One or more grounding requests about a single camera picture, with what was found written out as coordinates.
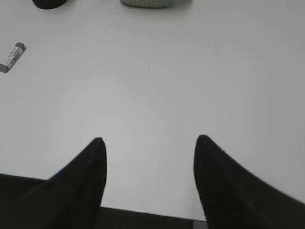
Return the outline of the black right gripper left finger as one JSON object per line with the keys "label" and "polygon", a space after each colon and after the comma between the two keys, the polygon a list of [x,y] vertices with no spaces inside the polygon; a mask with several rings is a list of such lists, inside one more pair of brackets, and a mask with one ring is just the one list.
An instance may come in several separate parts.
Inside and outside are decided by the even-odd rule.
{"label": "black right gripper left finger", "polygon": [[93,229],[107,179],[102,138],[47,180],[1,174],[2,229]]}

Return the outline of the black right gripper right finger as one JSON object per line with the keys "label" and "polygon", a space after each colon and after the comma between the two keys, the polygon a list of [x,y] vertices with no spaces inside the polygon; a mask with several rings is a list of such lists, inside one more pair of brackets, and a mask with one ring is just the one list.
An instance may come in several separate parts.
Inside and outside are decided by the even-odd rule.
{"label": "black right gripper right finger", "polygon": [[193,174],[210,229],[303,229],[305,205],[232,159],[209,136],[197,138]]}

